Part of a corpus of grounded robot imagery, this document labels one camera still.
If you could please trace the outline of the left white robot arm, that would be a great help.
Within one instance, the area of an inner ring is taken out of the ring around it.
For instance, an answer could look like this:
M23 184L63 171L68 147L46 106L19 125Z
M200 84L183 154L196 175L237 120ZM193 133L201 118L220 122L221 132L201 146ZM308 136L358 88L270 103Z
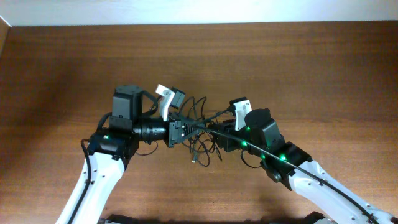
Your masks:
M163 141L172 148L198 133L169 112L181 107L183 91L158 85L155 92L158 97L136 85L115 88L112 111L81 140L85 161L58 223L96 223L140 142Z

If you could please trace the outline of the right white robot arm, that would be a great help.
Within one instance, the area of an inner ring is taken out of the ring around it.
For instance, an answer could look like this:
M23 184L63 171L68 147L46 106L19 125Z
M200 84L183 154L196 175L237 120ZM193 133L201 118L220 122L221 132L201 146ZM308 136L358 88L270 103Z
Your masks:
M244 118L212 124L225 151L242 149L260 158L267 176L303 196L335 223L397 223L397 217L354 194L336 181L311 155L285 141L269 109L250 111Z

